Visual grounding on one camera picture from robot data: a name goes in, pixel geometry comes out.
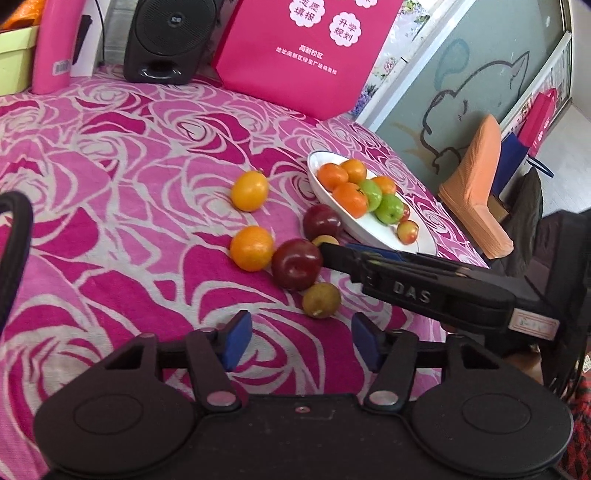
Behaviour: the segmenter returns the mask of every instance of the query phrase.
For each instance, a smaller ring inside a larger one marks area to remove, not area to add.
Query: chair
[[[490,213],[486,202],[501,156],[501,129],[488,115],[453,175],[439,187],[443,203],[460,220],[490,260],[513,251],[513,242]]]

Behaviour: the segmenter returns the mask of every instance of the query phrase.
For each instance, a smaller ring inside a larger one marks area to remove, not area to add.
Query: white oval plate
[[[366,213],[359,219],[353,218],[344,208],[339,205],[332,195],[326,190],[316,178],[318,169],[325,163],[336,163],[341,164],[347,161],[348,158],[342,157],[335,153],[328,151],[316,151],[308,155],[308,178],[312,191],[318,198],[320,203],[325,203],[334,208],[340,213],[345,229],[349,234],[357,239],[364,245],[377,248],[388,248],[392,250],[402,250],[411,253],[423,253],[423,254],[437,254],[437,246],[435,240],[431,236],[427,225],[421,218],[421,216],[413,209],[410,208],[410,219],[418,225],[418,238],[417,241],[411,245],[404,245],[396,235],[396,226],[386,226],[380,222],[373,213]],[[368,178],[372,179],[377,175],[368,170]],[[396,193],[398,197],[404,200],[404,197],[399,192]]]

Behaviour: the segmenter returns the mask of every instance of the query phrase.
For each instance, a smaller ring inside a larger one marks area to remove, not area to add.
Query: black strap
[[[0,259],[0,333],[6,325],[21,284],[33,229],[33,207],[24,194],[0,194],[0,215],[8,212],[12,213],[12,228]]]

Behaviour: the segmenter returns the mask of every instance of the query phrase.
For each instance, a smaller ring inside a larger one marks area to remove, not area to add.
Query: yellow box
[[[22,92],[31,84],[38,30],[29,27],[0,33],[0,95]]]

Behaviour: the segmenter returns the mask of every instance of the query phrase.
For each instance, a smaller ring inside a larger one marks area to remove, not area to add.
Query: orange
[[[230,243],[230,257],[247,272],[265,268],[273,256],[273,237],[260,226],[247,226]]]
[[[349,174],[336,163],[325,163],[318,169],[316,177],[326,190],[332,192],[339,185],[347,183]]]
[[[340,166],[347,172],[351,183],[359,183],[360,181],[365,180],[368,176],[368,169],[365,168],[365,165],[361,160],[351,158],[351,160],[343,162]]]
[[[375,177],[374,179],[371,179],[371,181],[374,181],[375,183],[378,184],[378,187],[380,190],[382,190],[383,194],[387,194],[387,193],[396,194],[396,182],[393,181],[392,179],[389,179],[388,177],[380,176],[380,177]]]
[[[335,188],[333,198],[353,218],[360,218],[368,211],[368,198],[355,183],[343,183]]]
[[[254,212],[261,208],[269,195],[267,177],[258,171],[247,171],[238,177],[230,192],[234,207],[244,212]]]

